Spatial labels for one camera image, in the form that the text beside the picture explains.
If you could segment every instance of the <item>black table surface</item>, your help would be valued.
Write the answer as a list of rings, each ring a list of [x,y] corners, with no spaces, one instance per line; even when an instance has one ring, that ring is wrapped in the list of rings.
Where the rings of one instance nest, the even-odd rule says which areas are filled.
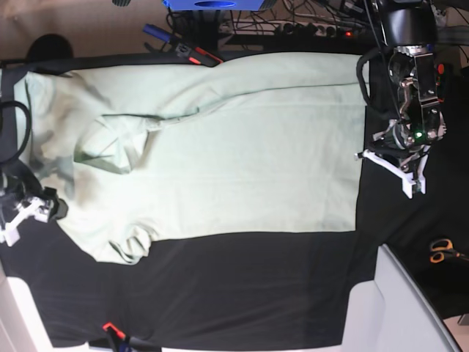
[[[159,62],[173,61],[165,56]],[[60,73],[86,65],[74,61],[33,68]],[[12,98],[11,83],[31,69],[4,74],[6,100]],[[371,69],[374,101],[386,106],[380,66],[373,63]],[[365,161],[354,232],[237,233],[161,241],[153,243],[149,257],[125,266],[96,263],[56,224],[26,221],[17,244],[0,246],[4,270],[29,285],[56,347],[103,338],[101,326],[108,321],[168,348],[269,351],[339,345],[350,290],[373,278],[377,247],[383,243],[399,253],[442,318],[469,312],[468,292],[428,279],[435,270],[442,277],[445,270],[466,270],[454,263],[432,267],[427,250],[431,239],[444,235],[459,250],[469,251],[469,86],[455,80],[449,92],[443,107],[448,133],[430,154],[427,194],[408,199],[400,179]],[[14,131],[14,124],[9,121],[5,128]],[[381,128],[382,122],[368,111],[366,136]],[[2,135],[6,150],[15,145],[5,141],[9,134]]]

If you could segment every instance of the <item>blue box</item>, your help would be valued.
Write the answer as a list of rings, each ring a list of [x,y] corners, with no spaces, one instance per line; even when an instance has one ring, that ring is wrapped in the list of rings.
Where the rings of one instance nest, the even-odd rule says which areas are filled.
[[[187,10],[268,10],[276,0],[164,0],[166,7],[173,11]]]

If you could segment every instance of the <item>power strip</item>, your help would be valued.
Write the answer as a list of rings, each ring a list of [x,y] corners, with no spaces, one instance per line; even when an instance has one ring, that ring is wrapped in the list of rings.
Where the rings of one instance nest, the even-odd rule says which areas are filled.
[[[327,23],[315,22],[291,22],[291,21],[269,21],[269,23],[258,23],[256,21],[239,20],[238,22],[227,21],[220,25],[219,32],[223,34],[243,35],[274,35],[275,33],[289,34],[297,26],[313,26],[316,29],[314,35],[318,37],[335,37],[337,27]]]

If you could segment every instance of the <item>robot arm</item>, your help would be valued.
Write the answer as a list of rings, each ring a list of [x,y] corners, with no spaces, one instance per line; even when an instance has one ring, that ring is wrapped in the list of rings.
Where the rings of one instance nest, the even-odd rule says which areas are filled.
[[[0,243],[7,242],[8,246],[19,240],[18,225],[27,218],[50,222],[64,218],[68,212],[67,204],[58,198],[56,190],[43,188],[28,166],[19,160],[28,144],[32,120],[22,103],[0,103],[0,111],[11,107],[19,108],[25,114],[26,136],[16,153],[0,162]],[[4,210],[15,215],[7,220]]]
[[[368,149],[359,158],[385,167],[402,179],[402,190],[412,198],[425,193],[424,167],[431,145],[442,139],[446,126],[437,96],[437,81],[432,47],[437,27],[427,0],[374,0],[385,47],[392,57],[385,63],[395,111],[382,114],[386,130],[373,135]],[[365,60],[384,53],[374,50]],[[359,80],[363,80],[359,61]],[[372,102],[365,92],[366,102]]]

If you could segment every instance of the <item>light green shirt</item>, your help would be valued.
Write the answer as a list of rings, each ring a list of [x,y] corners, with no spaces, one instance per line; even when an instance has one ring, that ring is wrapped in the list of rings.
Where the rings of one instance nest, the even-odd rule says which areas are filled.
[[[357,59],[28,73],[15,86],[33,116],[23,159],[68,203],[60,227],[98,261],[134,264],[166,239],[354,230]]]

